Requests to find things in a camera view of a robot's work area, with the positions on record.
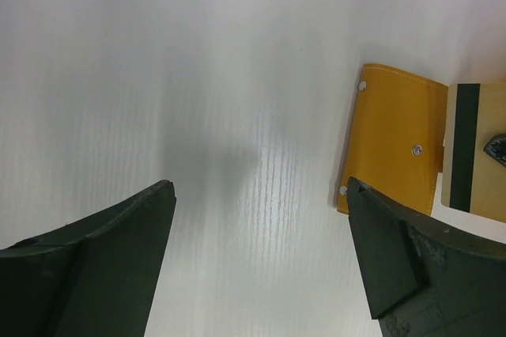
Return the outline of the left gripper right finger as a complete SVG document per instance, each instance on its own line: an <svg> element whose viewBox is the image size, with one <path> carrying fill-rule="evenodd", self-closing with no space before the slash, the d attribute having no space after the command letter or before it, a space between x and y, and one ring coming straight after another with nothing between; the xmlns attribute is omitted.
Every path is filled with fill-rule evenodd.
<svg viewBox="0 0 506 337"><path fill-rule="evenodd" d="M352 177L347 201L369 311L384 336L503 336L505 246Z"/></svg>

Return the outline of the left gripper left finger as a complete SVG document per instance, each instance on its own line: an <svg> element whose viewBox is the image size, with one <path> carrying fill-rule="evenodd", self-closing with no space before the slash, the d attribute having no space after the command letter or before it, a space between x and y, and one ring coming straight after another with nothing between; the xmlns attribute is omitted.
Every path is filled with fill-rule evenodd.
<svg viewBox="0 0 506 337"><path fill-rule="evenodd" d="M2 249L2 335L144 335L175 208L162 180Z"/></svg>

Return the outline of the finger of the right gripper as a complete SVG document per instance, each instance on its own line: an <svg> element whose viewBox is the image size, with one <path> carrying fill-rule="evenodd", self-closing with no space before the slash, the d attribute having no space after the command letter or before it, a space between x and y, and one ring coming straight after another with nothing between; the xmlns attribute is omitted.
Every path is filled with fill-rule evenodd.
<svg viewBox="0 0 506 337"><path fill-rule="evenodd" d="M506 134L496 134L491 137L483 151L500 165L506 166Z"/></svg>

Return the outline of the gold magnetic stripe card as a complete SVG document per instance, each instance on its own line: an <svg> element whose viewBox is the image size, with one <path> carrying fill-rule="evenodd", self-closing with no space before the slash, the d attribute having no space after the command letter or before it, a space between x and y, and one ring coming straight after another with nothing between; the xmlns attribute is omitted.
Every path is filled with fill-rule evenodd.
<svg viewBox="0 0 506 337"><path fill-rule="evenodd" d="M483 148L505 133L505 84L449 86L441 202L469 214L505 222L505 166Z"/></svg>

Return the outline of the orange leather card holder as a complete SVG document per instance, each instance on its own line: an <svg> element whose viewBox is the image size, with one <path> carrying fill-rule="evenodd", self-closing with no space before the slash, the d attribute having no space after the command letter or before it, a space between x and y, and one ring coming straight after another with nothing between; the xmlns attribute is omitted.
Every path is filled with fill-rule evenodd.
<svg viewBox="0 0 506 337"><path fill-rule="evenodd" d="M379 63L361 69L338 182L337 210L348 214L349 178L431 214L443 170L448 87Z"/></svg>

